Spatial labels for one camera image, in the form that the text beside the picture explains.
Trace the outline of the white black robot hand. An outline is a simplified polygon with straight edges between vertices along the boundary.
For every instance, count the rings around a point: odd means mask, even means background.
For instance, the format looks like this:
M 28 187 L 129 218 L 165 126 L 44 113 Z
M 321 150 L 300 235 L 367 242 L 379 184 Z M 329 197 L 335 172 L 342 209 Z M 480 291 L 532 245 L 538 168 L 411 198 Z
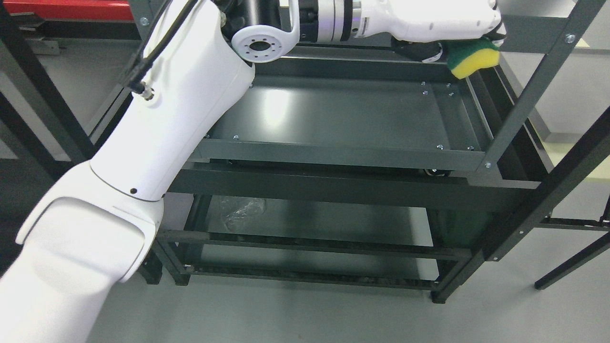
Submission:
M 498 48 L 507 35 L 496 0 L 362 0 L 352 20 L 355 38 L 389 33 L 396 42 L 432 45 L 419 61 L 437 61 L 445 41 L 486 38 Z

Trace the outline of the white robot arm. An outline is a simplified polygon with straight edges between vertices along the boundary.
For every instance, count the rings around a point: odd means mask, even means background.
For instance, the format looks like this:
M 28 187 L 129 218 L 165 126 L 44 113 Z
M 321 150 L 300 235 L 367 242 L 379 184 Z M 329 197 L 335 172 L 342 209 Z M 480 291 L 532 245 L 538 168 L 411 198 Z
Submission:
M 164 196 L 196 146 L 254 80 L 255 63 L 301 39 L 291 28 L 230 19 L 213 0 L 168 0 L 126 87 L 122 119 L 93 157 L 69 169 L 24 220 L 22 251 L 1 278 L 3 343 L 84 343 L 115 284 L 142 265 L 162 222 Z

